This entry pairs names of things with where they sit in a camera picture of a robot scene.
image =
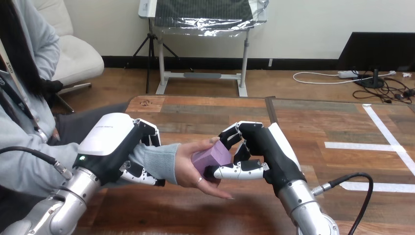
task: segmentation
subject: human hand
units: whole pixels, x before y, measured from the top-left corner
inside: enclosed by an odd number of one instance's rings
[[[191,161],[191,157],[194,153],[212,148],[218,141],[219,137],[214,137],[210,140],[179,145],[176,152],[176,163],[174,169],[176,181],[180,186],[185,188],[198,188],[200,191],[208,195],[225,199],[233,199],[229,193],[218,189],[220,179],[212,181],[203,179]]]

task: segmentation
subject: ring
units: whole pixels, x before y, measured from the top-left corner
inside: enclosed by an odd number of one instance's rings
[[[202,181],[202,179],[203,179],[202,177],[199,178],[198,182],[196,183],[196,186],[199,185],[199,183]]]

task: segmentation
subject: black pants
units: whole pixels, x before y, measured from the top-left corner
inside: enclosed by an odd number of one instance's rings
[[[122,103],[82,113],[58,115],[56,117],[56,129],[61,140],[51,139],[48,144],[57,146],[73,142],[81,143],[102,116],[110,113],[124,113],[127,105],[127,103]],[[43,199],[42,197],[14,192],[0,186],[0,232],[10,224],[25,218],[30,210]]]

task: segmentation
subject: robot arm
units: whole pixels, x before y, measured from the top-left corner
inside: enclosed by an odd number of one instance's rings
[[[140,142],[159,146],[157,127],[142,119],[132,120],[127,114],[103,116],[79,145],[73,174],[66,174],[59,164],[55,166],[66,176],[62,184],[1,235],[70,235],[100,187],[120,178],[164,186],[165,180],[130,164],[128,155]]]
[[[339,234],[334,220],[322,213],[292,147],[276,123],[264,128],[262,123],[241,121],[224,130],[219,137],[228,150],[242,138],[244,141],[238,147],[232,164],[208,166],[205,177],[239,180],[265,178],[297,226],[297,234]],[[265,163],[249,160],[251,154],[264,156]]]

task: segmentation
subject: purple cube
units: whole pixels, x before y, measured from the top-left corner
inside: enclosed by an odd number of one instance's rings
[[[231,163],[231,153],[222,142],[218,141],[212,148],[193,154],[192,163],[202,177],[204,177],[203,173],[206,166]]]

